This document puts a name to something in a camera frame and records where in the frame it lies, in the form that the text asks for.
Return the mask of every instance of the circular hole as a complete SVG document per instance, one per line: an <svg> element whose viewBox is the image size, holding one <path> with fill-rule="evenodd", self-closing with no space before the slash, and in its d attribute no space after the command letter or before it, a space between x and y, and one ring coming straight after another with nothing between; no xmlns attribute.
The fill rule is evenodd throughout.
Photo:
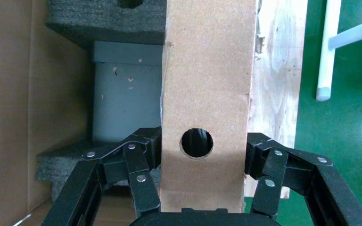
<svg viewBox="0 0 362 226"><path fill-rule="evenodd" d="M192 159L203 159L213 148L212 136L204 129L189 129L182 135L182 149L184 154Z"/></svg>

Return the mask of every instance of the gray container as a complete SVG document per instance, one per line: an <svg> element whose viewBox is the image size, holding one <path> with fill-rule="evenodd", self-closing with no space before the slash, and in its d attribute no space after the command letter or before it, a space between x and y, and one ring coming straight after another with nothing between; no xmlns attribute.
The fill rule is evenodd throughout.
<svg viewBox="0 0 362 226"><path fill-rule="evenodd" d="M94 142L118 142L138 128L160 126L162 48L95 42Z"/></svg>

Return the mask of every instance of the green floor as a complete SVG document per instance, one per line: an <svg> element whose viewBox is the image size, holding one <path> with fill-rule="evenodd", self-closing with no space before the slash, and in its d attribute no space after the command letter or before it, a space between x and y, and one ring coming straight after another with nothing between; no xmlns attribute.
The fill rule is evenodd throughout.
<svg viewBox="0 0 362 226"><path fill-rule="evenodd" d="M325 6L325 0L308 3L295 148L330 157L362 204L362 41L336 51L331 99L316 102ZM362 0L342 0L339 32L361 23ZM312 225L295 192L281 200L277 221Z"/></svg>

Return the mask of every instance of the white plastic rod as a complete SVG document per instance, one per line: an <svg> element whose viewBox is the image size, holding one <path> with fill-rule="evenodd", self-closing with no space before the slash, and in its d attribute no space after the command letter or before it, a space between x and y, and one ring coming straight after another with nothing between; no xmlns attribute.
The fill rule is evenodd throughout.
<svg viewBox="0 0 362 226"><path fill-rule="evenodd" d="M359 40L362 40L362 24L330 38L328 49L336 49Z"/></svg>
<svg viewBox="0 0 362 226"><path fill-rule="evenodd" d="M328 49L328 42L331 37L334 37L338 33L340 10L341 0L327 0L324 33L322 35L319 80L317 84L317 101L326 101L331 97L335 50Z"/></svg>

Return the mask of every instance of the brown cardboard wall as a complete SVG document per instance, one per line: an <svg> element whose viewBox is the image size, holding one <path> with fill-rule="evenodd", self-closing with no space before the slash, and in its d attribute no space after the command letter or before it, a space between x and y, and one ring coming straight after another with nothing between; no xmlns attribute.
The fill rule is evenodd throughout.
<svg viewBox="0 0 362 226"><path fill-rule="evenodd" d="M0 1L0 226L27 213L31 0Z"/></svg>
<svg viewBox="0 0 362 226"><path fill-rule="evenodd" d="M28 211L50 198L50 186L34 180L36 155L86 136L87 53L45 26L46 0L33 0L28 106Z"/></svg>
<svg viewBox="0 0 362 226"><path fill-rule="evenodd" d="M46 0L0 0L0 226L49 198L36 155L85 136L87 54L44 27L46 10Z"/></svg>
<svg viewBox="0 0 362 226"><path fill-rule="evenodd" d="M243 209L256 6L256 0L167 1L162 211ZM183 153L181 137L192 128L213 138L203 159Z"/></svg>

